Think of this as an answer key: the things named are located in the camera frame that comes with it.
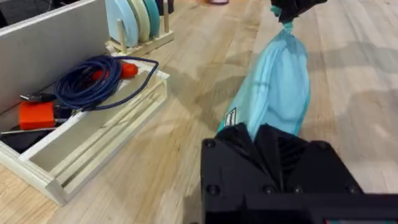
wooden dowel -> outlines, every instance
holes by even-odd
[[[163,0],[164,32],[169,32],[169,3]]]
[[[119,31],[119,41],[120,44],[122,45],[122,53],[127,53],[127,47],[126,47],[126,38],[124,36],[124,28],[123,28],[123,21],[121,19],[117,20],[118,23],[118,31]]]

label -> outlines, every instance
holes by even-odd
[[[233,126],[236,124],[236,108],[233,108],[231,112],[225,115],[225,126]]]

wooden floor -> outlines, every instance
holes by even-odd
[[[201,223],[200,145],[280,31],[265,0],[175,0],[165,108],[65,207],[0,166],[0,223]],[[330,141],[367,192],[398,192],[398,2],[330,0],[295,21],[312,99],[301,137]]]

blue cable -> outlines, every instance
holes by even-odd
[[[144,80],[144,83],[131,95],[110,105],[97,106],[118,89],[122,67],[119,60],[137,60],[154,63],[154,67]],[[65,106],[71,109],[82,110],[104,110],[119,106],[140,93],[148,84],[151,76],[156,71],[159,63],[155,60],[139,57],[110,57],[99,55],[92,57],[76,67],[69,70],[55,84],[55,96]],[[95,71],[102,70],[102,76],[99,80],[92,83],[92,75]]]

wooden rack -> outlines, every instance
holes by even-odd
[[[126,37],[125,31],[123,28],[123,21],[118,19],[118,32],[119,32],[119,39],[121,40],[120,43],[114,39],[110,39],[106,42],[107,45],[114,47],[118,51],[118,55],[128,55],[128,56],[135,56],[140,57],[143,56],[160,46],[167,44],[168,42],[174,40],[174,32],[169,28],[169,4],[167,0],[163,1],[163,15],[164,15],[164,33],[160,34],[160,30],[153,39],[150,39],[147,42],[139,43],[139,45],[134,47],[126,47]]]

